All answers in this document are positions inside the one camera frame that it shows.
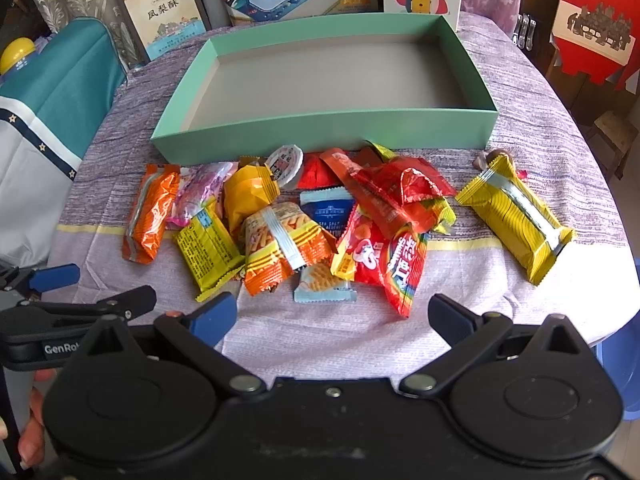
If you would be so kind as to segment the person's left hand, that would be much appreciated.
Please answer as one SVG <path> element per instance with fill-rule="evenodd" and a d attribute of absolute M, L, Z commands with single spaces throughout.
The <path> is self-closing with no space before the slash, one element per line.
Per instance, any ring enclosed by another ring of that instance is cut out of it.
<path fill-rule="evenodd" d="M 1 439 L 17 438 L 14 445 L 20 464 L 15 471 L 40 465 L 44 460 L 46 438 L 42 416 L 44 396 L 35 382 L 43 382 L 49 388 L 56 376 L 54 368 L 34 372 L 2 370 L 8 388 L 9 408 L 1 410 Z"/>

